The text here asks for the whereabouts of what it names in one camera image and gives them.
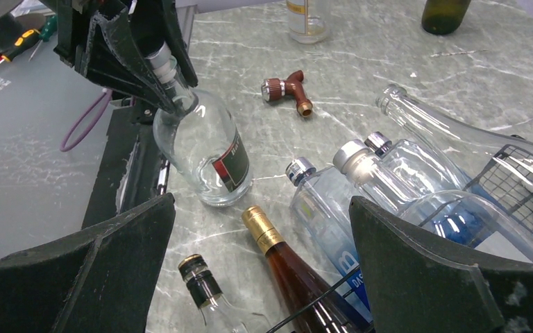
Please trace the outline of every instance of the screwdriver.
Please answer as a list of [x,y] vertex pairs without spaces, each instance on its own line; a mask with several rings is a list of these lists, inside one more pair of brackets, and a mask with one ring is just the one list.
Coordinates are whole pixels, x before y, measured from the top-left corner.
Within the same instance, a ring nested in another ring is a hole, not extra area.
[[40,32],[36,29],[26,31],[21,37],[17,38],[13,48],[1,55],[0,64],[3,62],[12,62],[18,55],[29,50],[40,40]]
[[35,56],[35,53],[40,48],[43,42],[48,42],[50,40],[50,37],[58,30],[58,16],[54,15],[48,19],[46,24],[42,27],[42,33],[40,33],[40,41],[37,43],[37,46],[35,47],[35,50],[31,53],[29,56],[29,60],[31,61],[33,59],[33,56]]

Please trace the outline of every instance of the brown faucet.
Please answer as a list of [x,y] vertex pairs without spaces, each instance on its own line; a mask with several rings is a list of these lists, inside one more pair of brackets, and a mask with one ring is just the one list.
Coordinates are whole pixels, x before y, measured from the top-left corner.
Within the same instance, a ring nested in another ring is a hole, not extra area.
[[303,90],[303,71],[291,73],[286,80],[279,78],[268,78],[262,83],[262,98],[267,101],[278,101],[285,95],[295,97],[297,113],[302,117],[309,117],[312,114],[314,106],[307,99],[305,90]]

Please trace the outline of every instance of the bottle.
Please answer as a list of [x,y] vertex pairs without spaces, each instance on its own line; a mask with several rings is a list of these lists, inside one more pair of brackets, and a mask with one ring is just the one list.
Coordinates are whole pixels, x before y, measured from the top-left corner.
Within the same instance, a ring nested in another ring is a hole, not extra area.
[[[308,266],[281,237],[258,206],[242,213],[242,221],[264,253],[287,309],[294,314],[325,293],[330,285]],[[316,302],[293,321],[297,332],[352,333],[369,326],[336,291]]]
[[533,263],[533,235],[487,199],[456,189],[419,196],[378,162],[360,140],[334,156],[334,166],[383,209],[429,232],[507,259]]
[[469,179],[466,191],[491,201],[533,233],[533,142],[454,120],[397,85],[387,86],[376,104],[416,142],[454,162]]
[[183,281],[203,316],[207,333],[265,333],[271,324],[265,315],[233,307],[200,255],[191,255],[179,265]]
[[427,0],[422,28],[433,35],[447,35],[461,26],[471,0]]
[[463,189],[468,181],[444,154],[436,154],[415,142],[402,139],[393,144],[381,132],[374,132],[364,144],[381,158],[379,165],[420,196],[444,189]]
[[[285,169],[297,187],[291,200],[291,213],[307,228],[328,259],[342,276],[358,266],[348,207],[359,192],[336,168],[317,171],[305,157],[291,161]],[[346,300],[371,322],[371,308],[366,297],[362,272],[358,270],[347,281],[355,295]]]
[[183,175],[198,197],[225,206],[251,185],[251,168],[242,139],[223,101],[187,86],[166,44],[146,59],[176,110],[158,110],[154,139],[164,156]]
[[291,38],[301,44],[320,42],[330,35],[329,0],[287,0]]

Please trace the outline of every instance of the green glass bottle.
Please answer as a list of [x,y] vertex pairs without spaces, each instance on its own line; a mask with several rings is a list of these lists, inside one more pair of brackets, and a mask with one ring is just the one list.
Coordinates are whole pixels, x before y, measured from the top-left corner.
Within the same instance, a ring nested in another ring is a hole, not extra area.
[[427,0],[422,28],[433,35],[453,33],[463,22],[471,0]]

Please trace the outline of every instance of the wire basket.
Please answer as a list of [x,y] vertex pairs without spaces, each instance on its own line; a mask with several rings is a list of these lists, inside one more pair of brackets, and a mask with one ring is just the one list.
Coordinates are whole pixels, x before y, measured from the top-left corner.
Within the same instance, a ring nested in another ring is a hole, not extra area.
[[[504,213],[515,219],[533,234],[533,154],[517,146],[504,146],[464,189],[473,191],[473,187],[476,186],[480,186],[482,191],[487,193],[487,195],[483,193],[483,196],[490,197],[489,199]],[[290,323],[304,311],[335,291],[359,269],[360,265],[331,286],[324,294],[273,326],[267,333],[277,332],[281,327]],[[353,290],[351,289],[343,297],[348,297],[352,292]],[[364,332],[374,331],[374,323],[371,323],[371,326]]]

